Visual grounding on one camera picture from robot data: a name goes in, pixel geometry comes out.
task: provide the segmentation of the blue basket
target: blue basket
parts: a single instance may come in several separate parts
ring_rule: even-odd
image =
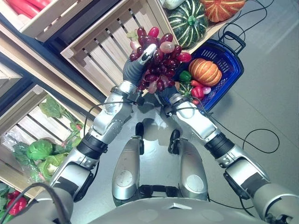
[[[221,40],[225,36],[230,36],[232,39],[239,42],[241,48],[235,52],[228,45],[222,43]],[[201,101],[206,111],[211,110],[243,74],[244,67],[238,54],[245,46],[246,44],[242,39],[227,31],[218,41],[209,39],[193,52],[192,60],[203,58],[205,60],[213,61],[222,72],[220,82],[216,86],[213,86],[211,92],[208,95],[205,95]],[[174,80],[178,80],[179,74],[184,70],[188,70],[188,66],[189,63],[182,63],[176,72]]]

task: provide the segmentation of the red bell pepper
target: red bell pepper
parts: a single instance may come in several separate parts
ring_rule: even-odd
[[[204,92],[200,86],[196,86],[191,90],[191,96],[202,99],[204,97]]]
[[[10,202],[7,204],[7,207],[9,207],[13,202],[15,201],[15,198],[10,200]],[[9,211],[9,214],[12,216],[15,216],[18,214],[21,210],[23,210],[27,205],[27,201],[24,197],[21,197],[11,208]]]
[[[15,190],[14,192],[9,193],[9,194],[7,195],[7,198],[8,198],[8,199],[15,199],[19,194],[20,194],[20,192],[17,191],[17,190]]]
[[[196,80],[191,80],[191,86],[200,86],[201,88],[204,87],[204,85],[200,84],[199,82],[197,82]]]
[[[6,0],[9,5],[19,8],[24,13],[28,14],[31,18],[36,16],[40,10],[36,6],[27,2],[26,0]]]
[[[36,7],[43,9],[45,8],[51,1],[50,0],[26,0]]]

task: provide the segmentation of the pumpkin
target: pumpkin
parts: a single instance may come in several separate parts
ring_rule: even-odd
[[[212,22],[227,20],[236,14],[246,0],[200,0],[206,8],[206,16]]]
[[[186,0],[168,11],[168,20],[183,49],[193,47],[206,32],[205,7],[199,0]]]
[[[217,65],[203,58],[194,59],[189,64],[188,70],[193,79],[206,86],[216,85],[222,77]]]

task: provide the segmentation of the green squash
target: green squash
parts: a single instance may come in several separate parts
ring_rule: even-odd
[[[186,0],[168,10],[168,20],[183,49],[192,48],[203,38],[208,25],[205,6],[199,0]]]

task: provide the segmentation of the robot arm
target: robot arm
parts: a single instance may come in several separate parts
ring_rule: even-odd
[[[226,136],[177,91],[168,89],[160,95],[171,105],[169,115],[176,114],[178,122],[184,122],[210,151],[235,193],[243,199],[251,199],[260,218],[268,223],[298,223],[299,196],[290,190],[271,183],[263,168],[238,145]]]

